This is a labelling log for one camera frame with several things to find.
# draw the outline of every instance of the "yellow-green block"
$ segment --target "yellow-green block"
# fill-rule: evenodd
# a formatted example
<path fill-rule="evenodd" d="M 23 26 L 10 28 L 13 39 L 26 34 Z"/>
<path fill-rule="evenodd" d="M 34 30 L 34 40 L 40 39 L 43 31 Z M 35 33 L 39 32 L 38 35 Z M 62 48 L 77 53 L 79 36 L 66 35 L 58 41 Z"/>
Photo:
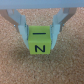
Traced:
<path fill-rule="evenodd" d="M 50 54 L 50 26 L 29 26 L 28 45 L 30 54 Z"/>

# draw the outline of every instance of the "cork surface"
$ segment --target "cork surface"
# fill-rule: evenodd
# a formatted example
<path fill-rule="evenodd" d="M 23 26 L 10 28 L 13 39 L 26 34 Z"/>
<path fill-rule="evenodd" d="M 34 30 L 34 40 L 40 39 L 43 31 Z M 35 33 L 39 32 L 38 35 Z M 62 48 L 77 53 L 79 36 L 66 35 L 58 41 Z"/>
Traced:
<path fill-rule="evenodd" d="M 28 25 L 48 26 L 59 9 L 19 9 Z M 50 55 L 30 55 L 0 15 L 0 84 L 84 84 L 84 8 L 67 21 Z"/>

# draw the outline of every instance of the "black letter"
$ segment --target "black letter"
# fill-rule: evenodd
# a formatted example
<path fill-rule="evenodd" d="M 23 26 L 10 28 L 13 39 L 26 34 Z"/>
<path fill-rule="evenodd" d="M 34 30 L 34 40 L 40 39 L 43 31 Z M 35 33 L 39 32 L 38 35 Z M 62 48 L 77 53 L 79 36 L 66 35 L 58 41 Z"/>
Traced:
<path fill-rule="evenodd" d="M 35 45 L 35 52 L 37 52 L 37 48 L 41 50 L 42 52 L 45 52 L 45 45 L 43 45 L 43 50 L 39 48 L 37 45 Z"/>

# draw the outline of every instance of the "green block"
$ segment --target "green block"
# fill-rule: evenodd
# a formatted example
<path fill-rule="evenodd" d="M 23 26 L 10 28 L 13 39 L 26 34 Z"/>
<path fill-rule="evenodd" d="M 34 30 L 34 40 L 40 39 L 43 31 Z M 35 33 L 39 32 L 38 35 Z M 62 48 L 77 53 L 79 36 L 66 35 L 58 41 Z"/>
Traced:
<path fill-rule="evenodd" d="M 30 54 L 50 54 L 50 27 L 29 26 L 28 45 Z"/>

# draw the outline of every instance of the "speckled brown surface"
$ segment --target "speckled brown surface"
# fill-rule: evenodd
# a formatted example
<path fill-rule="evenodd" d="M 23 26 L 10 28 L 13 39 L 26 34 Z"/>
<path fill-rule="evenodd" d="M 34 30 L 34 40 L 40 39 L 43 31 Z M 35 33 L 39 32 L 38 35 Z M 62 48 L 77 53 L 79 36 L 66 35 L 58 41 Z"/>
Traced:
<path fill-rule="evenodd" d="M 18 10 L 28 25 L 50 25 L 59 9 Z M 84 84 L 84 8 L 65 24 L 50 55 L 30 55 L 0 15 L 0 84 Z"/>

